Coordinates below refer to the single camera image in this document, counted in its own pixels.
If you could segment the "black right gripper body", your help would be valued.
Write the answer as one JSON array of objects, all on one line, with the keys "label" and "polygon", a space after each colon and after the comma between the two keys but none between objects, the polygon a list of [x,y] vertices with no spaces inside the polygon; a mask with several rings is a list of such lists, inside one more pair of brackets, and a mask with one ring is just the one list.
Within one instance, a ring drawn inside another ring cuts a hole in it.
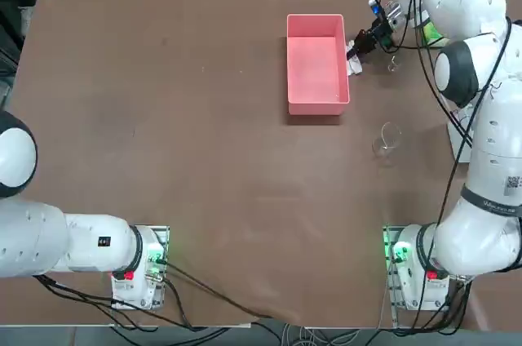
[{"label": "black right gripper body", "polygon": [[393,29],[388,24],[387,20],[375,19],[372,22],[369,33],[379,42],[383,47],[393,47],[392,40]]}]

